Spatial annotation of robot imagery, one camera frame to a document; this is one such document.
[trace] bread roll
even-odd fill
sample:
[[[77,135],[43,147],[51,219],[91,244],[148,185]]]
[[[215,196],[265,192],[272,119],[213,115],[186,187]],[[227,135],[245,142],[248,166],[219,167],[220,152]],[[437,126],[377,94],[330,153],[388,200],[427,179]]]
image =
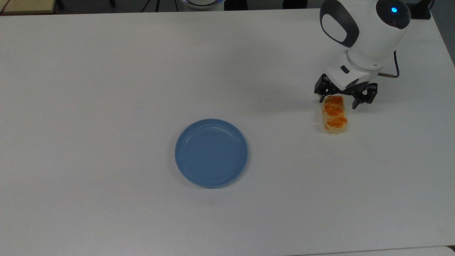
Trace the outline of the bread roll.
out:
[[[344,100],[342,96],[328,96],[322,104],[322,119],[324,129],[329,133],[343,133],[346,131],[348,120],[344,114]]]

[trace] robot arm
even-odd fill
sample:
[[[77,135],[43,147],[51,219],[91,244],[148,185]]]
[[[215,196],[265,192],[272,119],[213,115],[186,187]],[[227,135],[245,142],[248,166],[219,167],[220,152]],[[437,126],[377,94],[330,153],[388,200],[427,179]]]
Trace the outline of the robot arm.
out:
[[[352,95],[354,109],[371,103],[377,84],[368,83],[407,31],[408,7],[401,0],[326,0],[319,19],[325,34],[348,49],[326,68],[314,92],[321,102],[327,95]]]

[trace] orange glaze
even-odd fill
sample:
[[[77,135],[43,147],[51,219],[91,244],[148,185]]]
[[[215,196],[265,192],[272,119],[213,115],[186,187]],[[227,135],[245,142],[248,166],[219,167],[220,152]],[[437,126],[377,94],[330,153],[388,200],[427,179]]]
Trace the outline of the orange glaze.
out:
[[[330,117],[336,117],[344,113],[344,109],[342,107],[333,106],[330,103],[325,104],[324,110]]]
[[[326,130],[329,129],[328,126],[340,128],[348,122],[344,117],[344,99],[342,96],[328,96],[324,104],[324,112],[329,117],[324,126]]]
[[[343,125],[347,124],[348,120],[344,117],[332,118],[327,121],[327,125],[333,128],[340,128]]]

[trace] black cable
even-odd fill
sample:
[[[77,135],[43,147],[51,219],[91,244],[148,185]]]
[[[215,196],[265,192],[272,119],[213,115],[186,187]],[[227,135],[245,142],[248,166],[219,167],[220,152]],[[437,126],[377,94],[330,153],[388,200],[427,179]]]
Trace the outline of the black cable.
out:
[[[160,8],[160,0],[157,1],[157,7],[155,8],[155,12],[158,12],[159,8]]]
[[[150,0],[147,1],[147,3],[144,5],[144,8],[141,10],[141,12],[144,12],[145,8],[147,7],[148,3],[150,2]]]
[[[398,62],[397,62],[397,51],[394,51],[394,59],[395,59],[395,68],[397,69],[397,75],[391,75],[391,74],[385,74],[385,73],[379,73],[378,76],[381,77],[390,77],[390,78],[397,78],[399,77],[399,68],[398,68]]]

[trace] table surface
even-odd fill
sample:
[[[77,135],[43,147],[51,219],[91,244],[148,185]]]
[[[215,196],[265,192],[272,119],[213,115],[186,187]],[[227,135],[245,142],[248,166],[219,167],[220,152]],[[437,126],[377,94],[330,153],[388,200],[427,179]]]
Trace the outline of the table surface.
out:
[[[345,48],[319,10],[0,17],[2,255],[296,255],[455,244],[455,69],[413,20],[401,75],[324,131]],[[393,59],[383,72],[394,72]],[[347,106],[351,98],[346,98]],[[244,134],[222,189],[178,171],[189,124]]]

